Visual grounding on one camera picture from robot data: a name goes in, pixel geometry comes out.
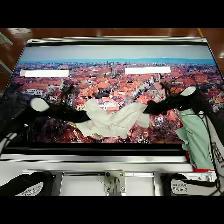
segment green cloth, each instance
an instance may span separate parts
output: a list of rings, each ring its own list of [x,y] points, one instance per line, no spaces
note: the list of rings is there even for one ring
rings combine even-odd
[[[210,139],[205,119],[202,114],[199,116],[195,115],[191,109],[180,111],[179,118],[184,127],[178,129],[176,133],[184,141],[183,149],[189,152],[190,161],[194,167],[213,169]]]

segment white cloth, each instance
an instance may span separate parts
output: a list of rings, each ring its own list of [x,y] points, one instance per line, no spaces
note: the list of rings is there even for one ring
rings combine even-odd
[[[76,126],[85,137],[97,133],[104,137],[119,136],[125,139],[135,123],[144,128],[149,127],[149,114],[143,114],[146,107],[141,103],[132,103],[116,113],[108,114],[100,108],[96,99],[90,99],[86,103],[86,112],[91,120],[76,123]]]

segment screen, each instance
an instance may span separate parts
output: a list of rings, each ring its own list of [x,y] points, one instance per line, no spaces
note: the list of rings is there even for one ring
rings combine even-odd
[[[30,70],[66,70],[68,76],[26,77]],[[223,108],[223,80],[207,46],[198,45],[73,45],[26,47],[14,69],[4,98],[29,103],[34,97],[59,104],[64,86],[74,85],[66,104],[86,110],[95,99],[107,114],[138,102],[165,99],[160,83],[172,93],[198,85],[214,111]],[[126,138],[85,136],[74,124],[49,117],[38,118],[31,142],[42,143],[144,143],[180,144],[176,130],[182,126],[177,110],[149,115],[150,125],[135,122]]]

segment wooden floor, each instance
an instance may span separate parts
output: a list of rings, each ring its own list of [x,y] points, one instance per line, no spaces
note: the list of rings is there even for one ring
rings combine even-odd
[[[224,73],[224,28],[0,28],[13,45],[0,44],[0,60],[13,70],[26,41],[31,38],[75,36],[188,36],[207,38],[215,58]],[[0,92],[8,77],[0,72]]]

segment white circular cap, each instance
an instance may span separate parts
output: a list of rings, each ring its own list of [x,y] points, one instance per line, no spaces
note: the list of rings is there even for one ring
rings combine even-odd
[[[41,98],[33,98],[30,102],[30,105],[34,110],[39,112],[43,112],[50,108],[49,105]]]
[[[180,95],[181,96],[189,96],[196,90],[195,86],[189,86],[187,87]]]

